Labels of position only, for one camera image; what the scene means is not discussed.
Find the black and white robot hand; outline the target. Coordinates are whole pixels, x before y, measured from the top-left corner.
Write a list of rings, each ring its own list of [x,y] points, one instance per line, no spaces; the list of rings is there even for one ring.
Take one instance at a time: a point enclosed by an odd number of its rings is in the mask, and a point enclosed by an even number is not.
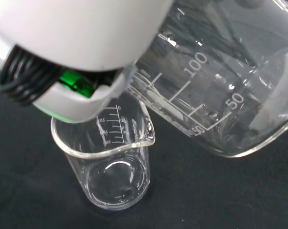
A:
[[[171,0],[0,0],[0,94],[66,123],[128,87]]]

